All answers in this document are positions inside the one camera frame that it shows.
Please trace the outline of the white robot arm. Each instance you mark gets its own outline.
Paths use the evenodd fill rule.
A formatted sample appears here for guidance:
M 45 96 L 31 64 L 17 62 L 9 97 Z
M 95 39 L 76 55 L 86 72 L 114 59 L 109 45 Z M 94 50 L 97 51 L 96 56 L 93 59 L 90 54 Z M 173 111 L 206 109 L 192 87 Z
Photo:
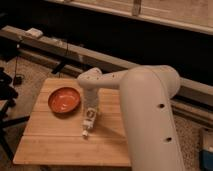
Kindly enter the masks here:
M 77 82 L 86 107 L 97 102 L 100 88 L 119 91 L 132 171 L 185 171 L 170 103 L 180 89 L 174 68 L 138 66 L 108 74 L 92 68 Z

